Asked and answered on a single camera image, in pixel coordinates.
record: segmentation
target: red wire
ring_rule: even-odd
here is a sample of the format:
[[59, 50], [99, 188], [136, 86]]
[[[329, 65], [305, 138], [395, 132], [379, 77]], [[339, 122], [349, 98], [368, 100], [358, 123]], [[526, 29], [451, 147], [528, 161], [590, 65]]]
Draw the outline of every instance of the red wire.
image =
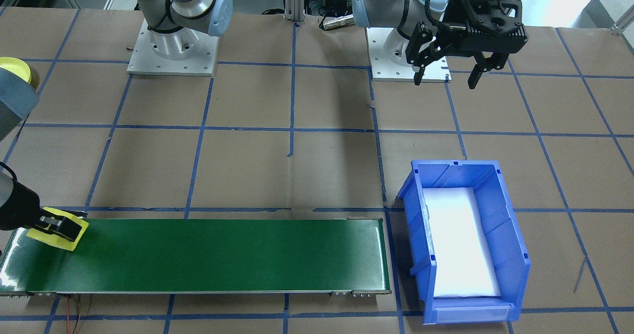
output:
[[66, 334], [70, 334], [70, 302], [66, 296]]

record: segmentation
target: metal mounting plate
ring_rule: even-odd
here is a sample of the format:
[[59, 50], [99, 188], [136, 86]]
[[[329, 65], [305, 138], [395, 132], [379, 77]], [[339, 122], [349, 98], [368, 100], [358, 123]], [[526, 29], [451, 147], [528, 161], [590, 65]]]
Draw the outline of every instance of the metal mounting plate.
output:
[[[385, 51], [383, 44], [393, 28], [367, 28], [368, 52], [372, 64], [372, 79], [374, 81], [414, 81], [414, 71], [412, 67], [404, 67], [391, 61]], [[451, 73], [447, 66], [446, 58], [431, 63], [425, 69], [423, 83], [444, 83], [451, 81]]]
[[190, 58], [179, 60], [161, 58], [152, 50], [148, 24], [143, 20], [127, 72], [142, 75], [213, 76], [218, 37], [202, 34], [200, 40], [203, 43], [200, 51]]

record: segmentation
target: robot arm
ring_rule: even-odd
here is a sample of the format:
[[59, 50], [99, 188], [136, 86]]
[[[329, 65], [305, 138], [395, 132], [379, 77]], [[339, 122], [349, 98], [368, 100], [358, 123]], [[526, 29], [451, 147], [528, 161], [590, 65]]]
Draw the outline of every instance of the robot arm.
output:
[[233, 0], [138, 0], [149, 29], [170, 34], [189, 28], [221, 36], [229, 27]]
[[[425, 67], [443, 56], [473, 56], [473, 89], [483, 72], [504, 68], [509, 54], [528, 42], [521, 0], [353, 0], [353, 10], [356, 25], [394, 27], [408, 40], [416, 85]], [[484, 52], [492, 54], [485, 58]]]

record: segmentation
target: floor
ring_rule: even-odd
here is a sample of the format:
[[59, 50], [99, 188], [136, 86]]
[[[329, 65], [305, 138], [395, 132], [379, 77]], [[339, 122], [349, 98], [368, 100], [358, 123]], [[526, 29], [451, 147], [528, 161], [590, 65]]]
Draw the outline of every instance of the floor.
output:
[[[634, 332], [634, 56], [622, 38], [530, 27], [509, 65], [469, 90], [471, 60], [448, 61], [451, 83], [373, 82], [362, 29], [234, 18], [213, 79], [151, 77], [125, 72], [140, 12], [0, 9], [0, 55], [26, 60], [41, 94], [1, 158], [43, 205], [89, 218], [381, 217], [394, 291], [82, 295], [80, 332]], [[396, 193], [410, 160], [465, 158], [505, 174], [532, 261], [523, 315], [423, 327]], [[72, 299], [0, 298], [0, 332], [63, 333], [67, 312], [74, 325]]]

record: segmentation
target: yellow robot part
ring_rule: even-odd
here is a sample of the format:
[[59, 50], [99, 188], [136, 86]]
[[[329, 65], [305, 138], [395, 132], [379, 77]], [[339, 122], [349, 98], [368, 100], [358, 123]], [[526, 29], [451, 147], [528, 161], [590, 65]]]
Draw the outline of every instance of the yellow robot part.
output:
[[77, 239], [75, 239], [75, 241], [68, 241], [63, 237], [59, 237], [58, 235], [45, 234], [39, 230], [35, 230], [34, 228], [30, 228], [29, 231], [27, 231], [27, 237], [38, 240], [53, 247], [61, 248], [68, 251], [74, 251], [75, 247], [77, 247], [77, 243], [79, 243], [79, 240], [84, 235], [84, 232], [86, 232], [86, 229], [88, 228], [88, 223], [71, 213], [64, 212], [64, 210], [48, 207], [44, 207], [44, 210], [55, 215], [68, 218], [73, 221], [73, 223], [81, 226], [81, 230], [79, 231], [79, 235], [77, 235]]

